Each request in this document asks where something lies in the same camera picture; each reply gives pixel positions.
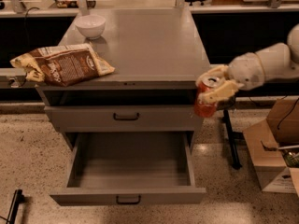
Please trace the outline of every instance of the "speckled floor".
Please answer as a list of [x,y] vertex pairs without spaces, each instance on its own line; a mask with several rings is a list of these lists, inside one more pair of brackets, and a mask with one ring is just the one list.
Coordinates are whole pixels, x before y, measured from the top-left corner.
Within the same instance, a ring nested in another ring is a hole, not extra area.
[[[192,153],[196,186],[206,187],[200,204],[61,207],[49,193],[65,185],[71,151],[43,107],[40,103],[0,104],[2,217],[7,216],[14,190],[22,189],[26,203],[20,205],[16,223],[23,224],[299,223],[298,196],[261,192],[244,142],[238,146],[243,167],[231,166],[220,111],[205,119]],[[236,103],[230,111],[234,130],[264,119],[269,108]]]

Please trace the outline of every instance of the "black stand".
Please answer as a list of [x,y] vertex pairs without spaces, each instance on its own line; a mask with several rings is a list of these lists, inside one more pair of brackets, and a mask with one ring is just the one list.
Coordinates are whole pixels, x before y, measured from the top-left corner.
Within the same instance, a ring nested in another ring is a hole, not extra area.
[[19,204],[24,203],[24,196],[21,194],[22,190],[17,189],[12,198],[11,206],[9,209],[7,223],[6,224],[14,224],[16,220],[16,216],[18,214]]
[[226,126],[226,132],[228,134],[228,139],[229,139],[230,148],[232,152],[232,158],[233,158],[232,166],[238,170],[242,167],[242,165],[240,163],[239,156],[236,150],[235,139],[244,139],[244,137],[242,133],[233,132],[230,115],[227,109],[223,110],[223,116],[224,116],[223,122],[225,123]]

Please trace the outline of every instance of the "metal cabinet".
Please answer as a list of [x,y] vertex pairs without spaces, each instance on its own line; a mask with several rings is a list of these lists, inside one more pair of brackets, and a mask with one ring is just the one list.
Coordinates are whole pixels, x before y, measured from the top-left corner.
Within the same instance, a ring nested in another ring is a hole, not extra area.
[[[208,59],[190,11],[93,12],[107,17],[93,46],[116,72],[36,88],[73,150],[67,184],[50,196],[60,205],[200,203],[206,189],[195,185],[191,153],[203,119],[193,113],[194,81]],[[140,30],[151,24],[158,35]],[[63,45],[78,42],[73,26],[64,37]]]

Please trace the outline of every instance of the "can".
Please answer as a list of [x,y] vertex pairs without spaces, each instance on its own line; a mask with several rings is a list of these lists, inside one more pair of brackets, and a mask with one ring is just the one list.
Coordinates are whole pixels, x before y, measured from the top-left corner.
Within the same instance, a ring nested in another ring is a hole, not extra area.
[[199,99],[199,95],[203,92],[210,91],[219,85],[220,79],[218,77],[203,77],[197,87],[197,93],[194,103],[194,113],[203,118],[209,118],[214,115],[217,110],[217,102],[207,104]]

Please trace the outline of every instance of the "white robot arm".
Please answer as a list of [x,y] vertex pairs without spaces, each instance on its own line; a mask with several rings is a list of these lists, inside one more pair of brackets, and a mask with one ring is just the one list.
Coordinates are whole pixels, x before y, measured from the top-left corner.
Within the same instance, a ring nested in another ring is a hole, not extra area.
[[196,80],[216,82],[211,89],[200,93],[198,100],[205,104],[224,101],[239,90],[249,91],[273,79],[299,78],[299,24],[289,32],[287,45],[277,43],[255,53],[234,58],[228,65],[219,65]]

